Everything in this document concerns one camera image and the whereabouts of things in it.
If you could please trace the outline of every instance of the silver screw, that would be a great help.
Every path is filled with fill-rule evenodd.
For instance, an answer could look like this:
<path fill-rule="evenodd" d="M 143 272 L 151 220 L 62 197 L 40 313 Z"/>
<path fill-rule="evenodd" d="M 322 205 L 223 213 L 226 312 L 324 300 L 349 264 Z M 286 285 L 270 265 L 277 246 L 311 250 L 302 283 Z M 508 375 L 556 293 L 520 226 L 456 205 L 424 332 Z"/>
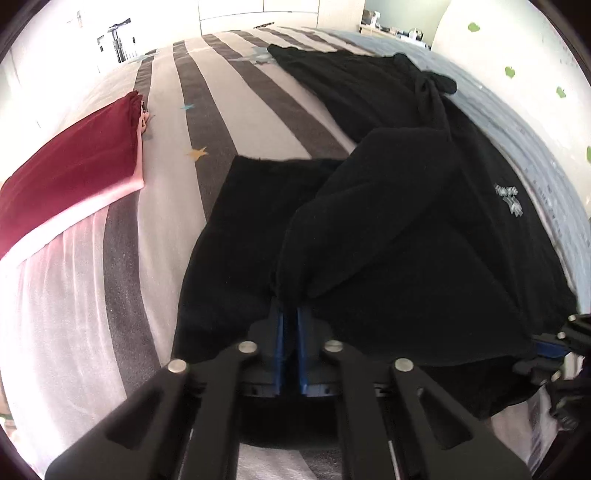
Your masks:
<path fill-rule="evenodd" d="M 408 358 L 399 358 L 394 362 L 394 367 L 401 372 L 410 372 L 414 368 L 414 364 Z"/>
<path fill-rule="evenodd" d="M 330 353 L 339 353 L 343 349 L 343 344 L 338 340 L 329 340 L 324 344 L 324 350 Z"/>
<path fill-rule="evenodd" d="M 250 340 L 246 340 L 245 342 L 240 342 L 238 344 L 238 350 L 242 353 L 254 353 L 258 348 L 255 342 L 251 342 Z"/>
<path fill-rule="evenodd" d="M 180 358 L 175 358 L 171 360 L 168 364 L 168 370 L 174 374 L 181 374 L 187 369 L 187 362 L 181 360 Z"/>

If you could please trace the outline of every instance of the bed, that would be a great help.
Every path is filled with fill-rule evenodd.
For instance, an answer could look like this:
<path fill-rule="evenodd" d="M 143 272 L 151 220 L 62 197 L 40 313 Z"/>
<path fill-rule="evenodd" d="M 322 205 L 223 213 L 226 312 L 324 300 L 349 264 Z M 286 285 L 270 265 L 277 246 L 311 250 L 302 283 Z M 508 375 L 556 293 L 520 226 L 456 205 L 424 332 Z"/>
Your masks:
<path fill-rule="evenodd" d="M 65 448 L 170 360 L 189 257 L 236 153 L 345 158 L 355 147 L 326 108 L 286 74 L 268 44 L 357 54 L 405 53 L 457 81 L 451 99 L 530 190 L 577 293 L 591 309 L 591 232 L 560 162 L 496 95 L 444 57 L 396 39 L 274 25 L 186 39 L 127 61 L 60 130 L 138 90 L 145 187 L 72 226 L 15 270 L 0 272 L 0 371 L 23 444 L 41 474 Z M 531 469 L 556 435 L 540 390 L 491 428 Z M 333 478 L 335 460 L 243 447 L 241 478 Z"/>

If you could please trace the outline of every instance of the black garment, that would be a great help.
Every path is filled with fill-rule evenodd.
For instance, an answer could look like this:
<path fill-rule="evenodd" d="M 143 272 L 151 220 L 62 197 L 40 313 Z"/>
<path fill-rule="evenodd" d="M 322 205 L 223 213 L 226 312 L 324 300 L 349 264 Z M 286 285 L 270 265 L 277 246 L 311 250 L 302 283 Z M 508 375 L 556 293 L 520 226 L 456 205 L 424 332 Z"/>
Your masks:
<path fill-rule="evenodd" d="M 367 355 L 426 365 L 479 417 L 527 397 L 513 357 L 576 301 L 518 177 L 440 96 L 454 82 L 404 56 L 277 49 L 364 138 L 342 163 L 235 158 L 186 272 L 174 356 L 215 356 L 276 295 Z M 517 192 L 521 216 L 496 186 Z"/>

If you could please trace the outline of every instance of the red folded cloth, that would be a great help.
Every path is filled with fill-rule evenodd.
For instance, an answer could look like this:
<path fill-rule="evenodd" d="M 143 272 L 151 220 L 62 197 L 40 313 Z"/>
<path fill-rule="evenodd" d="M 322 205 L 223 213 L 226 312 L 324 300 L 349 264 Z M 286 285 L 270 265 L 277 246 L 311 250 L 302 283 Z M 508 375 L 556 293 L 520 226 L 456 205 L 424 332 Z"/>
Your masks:
<path fill-rule="evenodd" d="M 4 183 L 0 259 L 9 252 L 17 262 L 26 259 L 69 226 L 144 185 L 141 102 L 134 91 L 90 114 Z"/>

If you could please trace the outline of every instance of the white printed logo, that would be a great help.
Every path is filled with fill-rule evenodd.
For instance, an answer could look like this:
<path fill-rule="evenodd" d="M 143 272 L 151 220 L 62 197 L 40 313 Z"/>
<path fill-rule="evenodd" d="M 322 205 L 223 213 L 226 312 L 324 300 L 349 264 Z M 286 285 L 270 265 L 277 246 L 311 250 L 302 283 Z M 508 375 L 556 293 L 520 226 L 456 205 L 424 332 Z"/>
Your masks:
<path fill-rule="evenodd" d="M 515 196 L 519 191 L 515 187 L 501 187 L 495 185 L 496 194 L 503 199 L 503 201 L 509 205 L 509 211 L 516 217 L 523 215 L 523 209 L 519 200 Z"/>

